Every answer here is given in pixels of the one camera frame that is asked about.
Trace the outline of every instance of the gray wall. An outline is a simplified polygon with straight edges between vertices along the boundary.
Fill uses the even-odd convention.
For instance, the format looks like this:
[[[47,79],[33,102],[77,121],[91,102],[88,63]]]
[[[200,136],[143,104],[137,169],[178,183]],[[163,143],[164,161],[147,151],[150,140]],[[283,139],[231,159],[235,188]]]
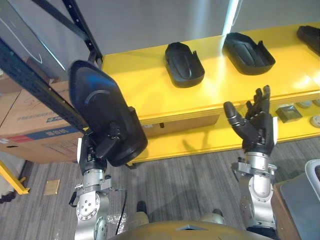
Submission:
[[[320,0],[243,0],[231,31],[319,21]]]
[[[84,42],[31,0],[8,1],[64,68],[67,69],[76,59],[88,58]],[[70,18],[61,0],[48,1]],[[4,16],[8,23],[12,18],[18,21],[17,13],[11,14],[3,8],[4,2],[6,0],[0,0],[0,16]],[[220,35],[229,1],[77,0],[77,3],[102,53],[109,54]],[[26,24],[21,19],[19,21],[19,28],[15,30],[23,36],[25,44],[34,52],[44,51]],[[313,21],[320,21],[319,0],[243,0],[231,31]],[[1,22],[0,31],[2,38],[22,55],[28,56]],[[46,62],[43,65],[60,76],[61,69],[52,63],[52,57],[42,55]]]
[[[78,0],[104,54],[220,35],[227,0]]]

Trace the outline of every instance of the black cable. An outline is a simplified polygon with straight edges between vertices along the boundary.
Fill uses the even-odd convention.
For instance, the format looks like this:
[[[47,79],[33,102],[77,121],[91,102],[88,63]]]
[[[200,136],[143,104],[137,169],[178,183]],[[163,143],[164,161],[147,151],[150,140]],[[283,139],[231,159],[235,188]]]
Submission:
[[[125,212],[126,202],[127,202],[127,190],[124,190],[124,202],[123,202],[122,211],[121,211],[120,219],[119,219],[119,222],[118,222],[118,226],[116,227],[115,235],[118,235],[118,230],[119,230],[119,227],[120,227],[120,223],[121,223],[122,217],[124,216],[124,212]]]

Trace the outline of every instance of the brown box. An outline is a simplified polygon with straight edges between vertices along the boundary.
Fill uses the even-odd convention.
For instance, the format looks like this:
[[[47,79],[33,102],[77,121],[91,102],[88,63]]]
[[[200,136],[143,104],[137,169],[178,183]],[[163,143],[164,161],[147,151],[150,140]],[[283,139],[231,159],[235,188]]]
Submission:
[[[53,83],[67,102],[69,83]],[[184,131],[216,123],[219,115],[143,126],[147,137]],[[78,138],[82,133],[22,90],[0,126],[0,151],[37,163],[76,161]]]
[[[49,83],[50,78],[47,74],[37,65],[37,63],[31,58],[23,59],[27,65],[33,69],[46,83]],[[20,92],[23,88],[12,80],[5,72],[0,75],[0,94],[10,94]]]
[[[215,124],[219,115],[202,116],[178,121],[161,122],[157,124],[143,125],[142,129],[147,137],[185,131]]]

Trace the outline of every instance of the black metal rack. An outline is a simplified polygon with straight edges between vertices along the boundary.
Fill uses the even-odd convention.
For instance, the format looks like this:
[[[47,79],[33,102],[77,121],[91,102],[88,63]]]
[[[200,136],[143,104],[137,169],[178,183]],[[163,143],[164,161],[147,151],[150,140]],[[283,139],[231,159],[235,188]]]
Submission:
[[[99,66],[102,64],[102,53],[75,0],[62,0],[73,22],[48,1],[32,1],[84,40],[90,51],[89,61],[96,61]],[[77,111],[35,73],[2,39],[0,39],[0,68],[73,127],[82,133],[85,132],[84,128],[88,125]]]

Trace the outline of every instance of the yellow shelf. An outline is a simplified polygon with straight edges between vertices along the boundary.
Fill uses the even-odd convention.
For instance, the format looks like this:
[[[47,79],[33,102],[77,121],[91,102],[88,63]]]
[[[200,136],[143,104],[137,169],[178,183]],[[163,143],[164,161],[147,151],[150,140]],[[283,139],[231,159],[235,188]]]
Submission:
[[[244,32],[255,42],[263,40],[276,60],[271,70],[260,75],[244,75],[236,70],[222,54],[223,36],[184,42],[197,51],[205,69],[202,83],[194,87],[176,88],[171,83],[164,63],[167,45],[105,55],[102,70],[118,83],[127,104],[136,109],[143,125],[219,114],[225,101],[242,106],[253,98],[256,88],[267,84],[274,104],[316,99],[320,93],[320,59],[298,39],[299,25]],[[320,27],[320,22],[309,25]],[[217,136],[232,133],[223,128],[223,121],[221,118],[215,127]],[[198,139],[203,138],[203,148],[210,148],[212,143],[206,143],[204,133],[198,133]],[[176,144],[184,152],[182,143]],[[226,142],[225,147],[228,146],[234,144]]]
[[[320,128],[312,126],[309,122],[311,116],[320,114],[320,107],[314,104],[307,109],[295,107],[303,117],[288,123],[282,123],[278,119],[278,142],[320,135]],[[273,116],[276,116],[277,108],[277,105],[271,106]],[[130,164],[238,149],[241,148],[241,144],[241,138],[235,134],[227,118],[222,114],[215,125],[150,138],[146,150]]]

